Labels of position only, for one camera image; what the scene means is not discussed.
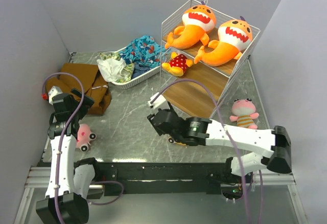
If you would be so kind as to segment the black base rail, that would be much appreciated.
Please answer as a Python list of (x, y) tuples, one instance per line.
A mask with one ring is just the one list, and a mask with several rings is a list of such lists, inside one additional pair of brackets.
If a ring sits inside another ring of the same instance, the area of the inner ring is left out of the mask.
[(227, 163), (98, 163), (95, 182), (107, 181), (105, 196), (124, 194), (220, 194), (221, 186), (237, 187), (241, 178)]

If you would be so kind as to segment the blue patterned cloth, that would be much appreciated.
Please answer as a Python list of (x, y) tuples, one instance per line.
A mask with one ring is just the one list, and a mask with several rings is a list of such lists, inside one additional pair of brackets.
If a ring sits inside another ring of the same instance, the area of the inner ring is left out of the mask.
[(127, 65), (134, 64), (131, 77), (134, 79), (160, 65), (160, 54), (163, 49), (152, 36), (143, 35), (119, 51), (119, 55)]

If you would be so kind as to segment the white laundry basket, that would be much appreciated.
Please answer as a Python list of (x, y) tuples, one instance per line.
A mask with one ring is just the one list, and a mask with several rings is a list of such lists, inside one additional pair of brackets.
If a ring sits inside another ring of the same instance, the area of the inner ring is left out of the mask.
[[(171, 53), (172, 53), (172, 49), (165, 50), (162, 54), (162, 61), (169, 61), (171, 59)], [(161, 66), (158, 66), (158, 67), (155, 67), (155, 68), (139, 75), (136, 78), (131, 79), (128, 82), (125, 82), (125, 83), (112, 82), (112, 84), (117, 86), (120, 89), (126, 90), (126, 89), (129, 89), (129, 88), (151, 78), (152, 76), (154, 76), (158, 73), (161, 74), (161, 71), (162, 71)]]

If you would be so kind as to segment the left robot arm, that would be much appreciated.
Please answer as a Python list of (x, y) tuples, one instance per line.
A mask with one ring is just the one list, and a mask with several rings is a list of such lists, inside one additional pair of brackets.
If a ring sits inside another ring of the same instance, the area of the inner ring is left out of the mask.
[(54, 107), (48, 137), (51, 143), (51, 173), (45, 198), (36, 203), (36, 213), (43, 223), (87, 223), (87, 194), (102, 172), (94, 158), (74, 162), (79, 121), (87, 114), (94, 100), (77, 89), (64, 93), (53, 86), (48, 92)]

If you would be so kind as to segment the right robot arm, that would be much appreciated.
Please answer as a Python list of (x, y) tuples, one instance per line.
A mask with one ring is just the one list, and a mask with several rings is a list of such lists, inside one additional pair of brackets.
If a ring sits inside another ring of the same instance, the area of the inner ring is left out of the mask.
[(267, 169), (290, 174), (291, 140), (283, 126), (249, 129), (200, 117), (183, 119), (172, 109), (161, 109), (147, 117), (158, 135), (169, 135), (174, 143), (186, 146), (232, 147), (236, 156), (227, 159), (224, 178), (233, 183), (248, 173)]

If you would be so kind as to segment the pink frog plush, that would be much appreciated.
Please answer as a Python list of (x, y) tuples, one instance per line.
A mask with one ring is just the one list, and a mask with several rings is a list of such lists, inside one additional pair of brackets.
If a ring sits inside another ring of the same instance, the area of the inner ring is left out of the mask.
[(91, 131), (87, 124), (80, 124), (77, 133), (77, 144), (76, 148), (80, 149), (82, 152), (89, 150), (90, 142), (95, 140), (97, 135)]
[(231, 107), (232, 115), (229, 117), (231, 122), (236, 122), (238, 127), (257, 129), (255, 119), (259, 117), (256, 106), (251, 98), (236, 99)]

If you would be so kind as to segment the brown garment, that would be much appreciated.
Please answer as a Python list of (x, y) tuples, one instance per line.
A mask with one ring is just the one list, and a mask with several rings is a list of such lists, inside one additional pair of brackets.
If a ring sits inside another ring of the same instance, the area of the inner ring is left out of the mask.
[(94, 99), (94, 104), (89, 109), (88, 114), (103, 115), (110, 105), (111, 93), (108, 83), (102, 77), (98, 66), (83, 63), (65, 63), (61, 72), (76, 76), (80, 82), (71, 76), (59, 75), (46, 82), (46, 90), (49, 91), (53, 86), (57, 86), (62, 92), (70, 94), (74, 88), (80, 91), (80, 85), (83, 85), (85, 95)]

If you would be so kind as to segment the yellow frog plush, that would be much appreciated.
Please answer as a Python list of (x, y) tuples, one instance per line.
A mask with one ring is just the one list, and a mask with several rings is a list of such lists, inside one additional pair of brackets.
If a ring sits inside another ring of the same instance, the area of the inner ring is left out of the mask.
[(178, 140), (175, 140), (175, 139), (173, 139), (172, 137), (169, 137), (169, 138), (168, 138), (168, 142), (171, 143), (171, 144), (178, 144), (178, 145), (186, 146), (185, 143), (182, 143), (182, 142), (180, 142), (180, 141), (178, 141)]
[(193, 65), (194, 61), (188, 59), (185, 55), (172, 52), (171, 60), (169, 62), (162, 63), (161, 67), (171, 75), (181, 77)]

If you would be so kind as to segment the white green cloth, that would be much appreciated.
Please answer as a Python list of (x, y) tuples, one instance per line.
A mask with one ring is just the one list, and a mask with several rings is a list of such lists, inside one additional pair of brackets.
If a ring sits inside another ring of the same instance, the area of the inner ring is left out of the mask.
[(107, 82), (128, 82), (132, 79), (135, 69), (135, 64), (127, 64), (118, 52), (100, 53), (97, 65), (102, 77)]

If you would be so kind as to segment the large orange shark plush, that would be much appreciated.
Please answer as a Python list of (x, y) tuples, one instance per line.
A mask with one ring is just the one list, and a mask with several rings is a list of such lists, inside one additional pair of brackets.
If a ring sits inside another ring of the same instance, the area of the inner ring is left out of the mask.
[(178, 26), (167, 36), (165, 48), (174, 47), (180, 50), (188, 49), (201, 42), (206, 46), (209, 33), (215, 28), (217, 19), (207, 2), (187, 9), (182, 15), (182, 26)]

